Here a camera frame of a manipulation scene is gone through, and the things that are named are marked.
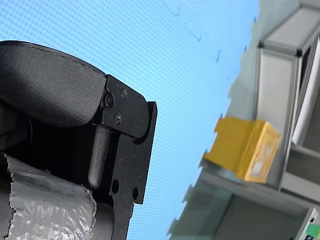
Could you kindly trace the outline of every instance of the blue backdrop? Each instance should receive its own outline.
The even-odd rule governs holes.
[[[258,0],[0,0],[0,40],[69,53],[157,102],[144,204],[134,207],[129,240],[169,238],[258,13]]]

